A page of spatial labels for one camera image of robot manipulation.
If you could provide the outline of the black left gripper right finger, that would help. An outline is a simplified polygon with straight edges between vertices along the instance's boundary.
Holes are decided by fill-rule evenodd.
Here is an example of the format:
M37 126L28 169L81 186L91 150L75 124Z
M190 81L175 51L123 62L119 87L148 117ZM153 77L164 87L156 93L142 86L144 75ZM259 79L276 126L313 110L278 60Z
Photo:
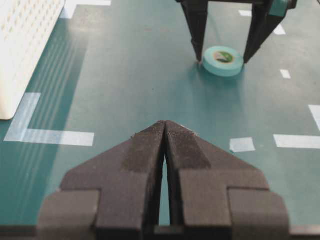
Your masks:
M170 221L186 240L288 240L290 221L264 173L173 121L165 123Z

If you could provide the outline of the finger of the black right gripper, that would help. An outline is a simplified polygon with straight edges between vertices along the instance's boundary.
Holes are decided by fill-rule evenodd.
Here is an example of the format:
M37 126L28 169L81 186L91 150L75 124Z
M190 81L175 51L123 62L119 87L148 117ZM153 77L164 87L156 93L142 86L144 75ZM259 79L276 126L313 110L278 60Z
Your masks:
M245 64L257 53L282 20L282 0L264 0L263 4L252 5L251 25L243 57Z
M180 3L191 35L191 44L198 62L202 61L206 25L208 19L208 0L177 0Z

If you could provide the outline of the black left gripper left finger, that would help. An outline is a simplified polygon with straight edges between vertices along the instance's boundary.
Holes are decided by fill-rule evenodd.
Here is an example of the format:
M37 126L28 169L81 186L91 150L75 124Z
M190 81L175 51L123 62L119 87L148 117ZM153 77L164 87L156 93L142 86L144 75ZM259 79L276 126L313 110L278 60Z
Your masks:
M39 240L141 240L159 222L166 123L69 170L47 196Z

